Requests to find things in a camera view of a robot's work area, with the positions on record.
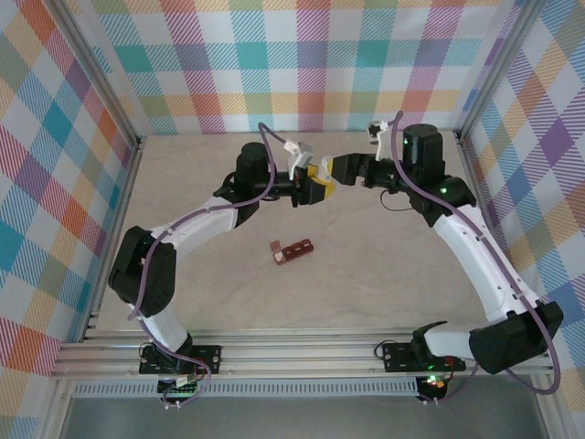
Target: beige floor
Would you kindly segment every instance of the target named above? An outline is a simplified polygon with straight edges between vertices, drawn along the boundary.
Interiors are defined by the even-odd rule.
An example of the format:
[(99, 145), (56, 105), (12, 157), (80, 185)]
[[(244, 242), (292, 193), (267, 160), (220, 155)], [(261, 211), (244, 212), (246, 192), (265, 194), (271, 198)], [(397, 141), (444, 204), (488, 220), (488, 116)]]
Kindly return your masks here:
[[(364, 134), (289, 134), (315, 155), (373, 152)], [(450, 133), (447, 171), (463, 177)], [(124, 230), (175, 220), (205, 202), (256, 134), (148, 139)], [(273, 143), (277, 164), (286, 154)], [(380, 189), (337, 187), (327, 201), (293, 209), (264, 203), (242, 227), (192, 253), (177, 268), (173, 307), (190, 329), (418, 327), (439, 319), (483, 321), (479, 298), (447, 245), (414, 212), (379, 204)], [(404, 195), (387, 196), (393, 208)], [(309, 238), (314, 252), (277, 266), (269, 243)], [(108, 290), (98, 328), (130, 329), (129, 308)]]

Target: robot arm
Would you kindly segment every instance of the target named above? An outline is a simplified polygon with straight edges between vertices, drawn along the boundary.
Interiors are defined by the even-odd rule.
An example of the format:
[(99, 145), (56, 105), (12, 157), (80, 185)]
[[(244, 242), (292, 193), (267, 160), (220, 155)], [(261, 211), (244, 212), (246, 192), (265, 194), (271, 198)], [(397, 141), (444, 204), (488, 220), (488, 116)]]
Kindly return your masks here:
[[(372, 143), (378, 143), (377, 153), (336, 157), (332, 166), (334, 179), (352, 186), (357, 177), (363, 177), (364, 187), (383, 187), (390, 193), (405, 192), (410, 205), (459, 260), (480, 296), (487, 320), (478, 325), (437, 322), (416, 330), (411, 348), (419, 363), (429, 364), (433, 357), (475, 359), (487, 372), (498, 373), (544, 353), (546, 341), (525, 303), (536, 310), (551, 337), (560, 326), (562, 311), (555, 302), (543, 304), (522, 282), (487, 229), (467, 185), (460, 178), (445, 175), (442, 137), (436, 127), (416, 124), (404, 130), (402, 168), (418, 187), (456, 207), (482, 232), (481, 236), (462, 218), (423, 197), (400, 177), (396, 164), (390, 159), (388, 123), (372, 123), (368, 131)], [(485, 241), (492, 244), (495, 254), (488, 251)], [(506, 280), (506, 274), (517, 281), (522, 299)]]
[[(328, 173), (328, 159), (325, 158), (320, 166), (311, 165), (313, 153), (308, 146), (287, 141), (284, 147), (291, 153), (288, 170), (276, 173), (273, 186), (265, 199), (289, 197), (292, 206), (297, 207), (329, 197), (335, 184)], [(235, 229), (248, 220), (260, 206), (259, 201), (252, 200), (264, 193), (269, 180), (265, 146), (259, 143), (246, 144), (236, 160), (236, 170), (224, 179), (213, 197), (198, 209), (201, 211), (199, 215), (174, 228), (172, 225), (178, 221), (152, 230), (135, 226), (124, 235), (108, 285), (132, 309), (138, 301), (144, 258), (154, 242), (164, 235), (155, 246), (149, 262), (138, 318), (142, 319), (154, 338), (171, 352), (190, 357), (192, 347), (191, 337), (170, 306), (175, 292), (176, 265), (211, 238)], [(170, 363), (166, 369), (176, 373), (191, 373), (193, 370), (192, 364), (180, 359), (166, 356), (157, 361)]]

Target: table surface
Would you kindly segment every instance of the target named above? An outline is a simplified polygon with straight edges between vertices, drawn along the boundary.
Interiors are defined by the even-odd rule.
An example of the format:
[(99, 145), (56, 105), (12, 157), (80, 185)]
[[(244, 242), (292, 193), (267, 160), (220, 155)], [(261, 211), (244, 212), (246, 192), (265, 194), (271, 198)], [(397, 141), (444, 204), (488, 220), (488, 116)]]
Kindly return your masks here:
[[(287, 134), (322, 155), (371, 153), (364, 134)], [(123, 230), (176, 220), (203, 204), (257, 134), (160, 136), (147, 140)], [(451, 133), (443, 133), (447, 172), (464, 177)], [(277, 166), (286, 154), (272, 142)], [(337, 185), (328, 200), (291, 207), (263, 203), (177, 267), (172, 302), (189, 329), (420, 327), (438, 320), (485, 321), (479, 297), (448, 246), (413, 211), (390, 212), (381, 189)], [(386, 195), (393, 209), (406, 195)], [(278, 266), (270, 242), (309, 238), (314, 252)], [(129, 308), (107, 289), (98, 329), (135, 329)]]

